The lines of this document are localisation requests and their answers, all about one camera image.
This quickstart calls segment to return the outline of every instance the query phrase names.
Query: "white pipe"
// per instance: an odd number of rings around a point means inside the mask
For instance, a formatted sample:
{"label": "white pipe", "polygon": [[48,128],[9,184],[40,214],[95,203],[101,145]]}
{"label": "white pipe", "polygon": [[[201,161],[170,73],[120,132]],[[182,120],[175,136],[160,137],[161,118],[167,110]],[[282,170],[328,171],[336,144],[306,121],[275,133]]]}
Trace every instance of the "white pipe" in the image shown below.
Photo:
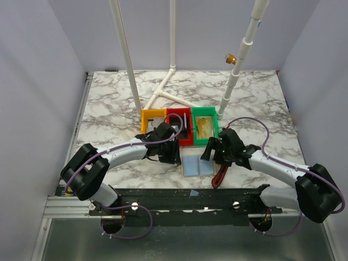
{"label": "white pipe", "polygon": [[176,0],[170,0],[170,69],[175,69]]}
{"label": "white pipe", "polygon": [[156,87],[155,91],[153,92],[150,100],[146,103],[144,110],[148,110],[151,107],[151,104],[154,102],[154,100],[157,98],[157,96],[161,95],[163,92],[163,87],[168,82],[170,77],[175,73],[175,69],[169,69],[167,75],[164,77],[162,82]]}
{"label": "white pipe", "polygon": [[140,104],[138,89],[136,88],[136,82],[135,82],[135,78],[134,78],[134,71],[133,71],[133,67],[132,67],[131,57],[129,55],[129,49],[128,49],[128,45],[127,45],[125,28],[123,26],[119,0],[109,0],[109,3],[111,6],[111,10],[113,12],[114,22],[115,22],[115,26],[116,26],[116,30],[117,30],[117,35],[119,37],[123,57],[124,57],[125,63],[126,63],[129,84],[130,84],[130,88],[132,90],[132,95],[133,95],[134,103],[135,103],[135,107],[136,107],[136,114],[138,115],[138,117],[141,117],[141,104]]}
{"label": "white pipe", "polygon": [[198,107],[198,105],[196,105],[196,104],[194,104],[192,102],[188,102],[188,101],[185,101],[183,99],[180,99],[180,98],[178,98],[178,97],[176,97],[174,95],[171,95],[171,94],[169,94],[168,92],[165,92],[165,91],[162,91],[161,95],[163,97],[166,97],[166,98],[172,100],[172,101],[181,103],[181,104],[183,104],[183,105],[185,105],[187,107]]}
{"label": "white pipe", "polygon": [[269,0],[256,0],[254,7],[252,9],[251,13],[251,20],[248,26],[248,30],[246,32],[245,38],[243,38],[240,48],[239,48],[239,53],[238,53],[238,59],[237,63],[234,66],[231,74],[229,75],[229,80],[227,83],[227,89],[225,94],[223,95],[220,103],[220,108],[217,113],[217,117],[220,119],[223,116],[223,111],[226,109],[229,99],[231,97],[231,93],[233,88],[235,87],[237,80],[239,78],[239,72],[241,70],[241,67],[246,60],[249,51],[251,49],[251,46],[253,44],[253,38],[255,36],[255,32],[257,30],[257,27],[259,25],[259,22],[261,21],[265,10],[269,4]]}

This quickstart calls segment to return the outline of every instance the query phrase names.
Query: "wall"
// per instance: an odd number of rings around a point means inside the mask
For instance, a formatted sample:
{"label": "wall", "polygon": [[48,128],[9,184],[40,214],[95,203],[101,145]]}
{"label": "wall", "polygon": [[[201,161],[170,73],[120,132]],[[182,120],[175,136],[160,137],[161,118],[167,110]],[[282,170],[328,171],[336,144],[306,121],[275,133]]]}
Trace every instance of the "wall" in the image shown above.
{"label": "wall", "polygon": [[[325,165],[348,199],[346,0],[321,0],[279,74],[307,164]],[[334,215],[348,257],[348,212]]]}
{"label": "wall", "polygon": [[86,76],[46,0],[0,8],[0,260],[30,260]]}
{"label": "wall", "polygon": [[[124,70],[109,1],[48,0],[88,71]],[[280,69],[319,0],[270,1],[246,70]],[[177,68],[230,70],[254,0],[177,0]],[[169,68],[169,0],[120,0],[135,69]]]}

